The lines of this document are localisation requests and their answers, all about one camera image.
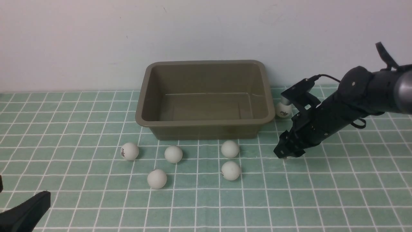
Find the black object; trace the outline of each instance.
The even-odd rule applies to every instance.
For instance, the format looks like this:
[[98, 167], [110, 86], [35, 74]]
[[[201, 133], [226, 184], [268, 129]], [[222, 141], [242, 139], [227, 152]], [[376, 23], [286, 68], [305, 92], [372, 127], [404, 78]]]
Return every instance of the black object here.
[[[369, 115], [412, 114], [412, 64], [399, 66], [382, 43], [376, 43], [376, 48], [387, 67], [373, 73], [361, 66], [349, 70], [322, 103], [309, 91], [320, 77], [330, 77], [325, 74], [304, 79], [281, 93], [299, 113], [292, 117], [291, 130], [280, 135], [274, 149], [278, 158], [300, 157], [304, 149], [319, 145], [349, 124], [365, 128], [363, 118]], [[355, 124], [356, 120], [363, 125]]]
[[[0, 176], [0, 192], [3, 182]], [[48, 191], [42, 191], [24, 203], [0, 213], [0, 232], [31, 232], [50, 208]]]

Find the brown plastic tub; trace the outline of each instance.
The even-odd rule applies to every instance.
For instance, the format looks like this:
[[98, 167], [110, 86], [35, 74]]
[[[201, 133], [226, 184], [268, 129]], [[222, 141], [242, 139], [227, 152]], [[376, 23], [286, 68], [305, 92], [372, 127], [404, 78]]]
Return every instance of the brown plastic tub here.
[[159, 140], [243, 139], [275, 116], [255, 60], [157, 62], [143, 79], [136, 122]]

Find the ping pong ball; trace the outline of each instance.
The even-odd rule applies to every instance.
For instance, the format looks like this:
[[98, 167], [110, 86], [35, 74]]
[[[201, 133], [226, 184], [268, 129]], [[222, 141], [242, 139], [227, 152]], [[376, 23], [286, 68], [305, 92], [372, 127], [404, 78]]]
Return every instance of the ping pong ball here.
[[178, 146], [170, 146], [164, 151], [164, 158], [170, 163], [178, 163], [183, 157], [183, 151]]
[[234, 158], [239, 153], [239, 145], [231, 140], [228, 140], [222, 144], [222, 155], [226, 158]]
[[292, 114], [292, 105], [286, 106], [279, 102], [275, 107], [275, 112], [277, 116], [281, 118], [287, 118]]
[[228, 161], [222, 166], [223, 178], [227, 180], [236, 180], [240, 176], [241, 169], [237, 163]]
[[161, 169], [154, 169], [147, 176], [147, 183], [153, 189], [161, 189], [167, 182], [166, 173]]
[[132, 142], [127, 142], [120, 149], [120, 154], [125, 160], [134, 160], [139, 155], [139, 147]]

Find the robotic arm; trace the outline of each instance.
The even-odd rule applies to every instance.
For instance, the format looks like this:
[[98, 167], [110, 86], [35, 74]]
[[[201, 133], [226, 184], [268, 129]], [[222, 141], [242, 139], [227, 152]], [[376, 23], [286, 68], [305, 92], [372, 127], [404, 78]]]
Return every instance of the robotic arm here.
[[[323, 140], [351, 124], [365, 128], [363, 119], [385, 112], [412, 114], [412, 64], [399, 66], [382, 43], [376, 48], [385, 69], [369, 72], [358, 66], [349, 70], [341, 81], [319, 74], [306, 78], [281, 93], [283, 103], [293, 104], [299, 113], [292, 117], [292, 128], [280, 135], [274, 149], [278, 158], [300, 157], [304, 149], [315, 147]], [[338, 89], [322, 103], [309, 93], [315, 81], [326, 76], [340, 82]], [[360, 120], [363, 125], [355, 124]]]

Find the white wall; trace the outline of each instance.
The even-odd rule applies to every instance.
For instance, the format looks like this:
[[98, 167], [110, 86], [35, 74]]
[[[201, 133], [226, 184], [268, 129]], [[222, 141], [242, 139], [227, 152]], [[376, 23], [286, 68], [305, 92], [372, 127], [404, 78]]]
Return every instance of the white wall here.
[[0, 0], [0, 92], [140, 89], [153, 62], [257, 59], [273, 85], [412, 63], [411, 0]]

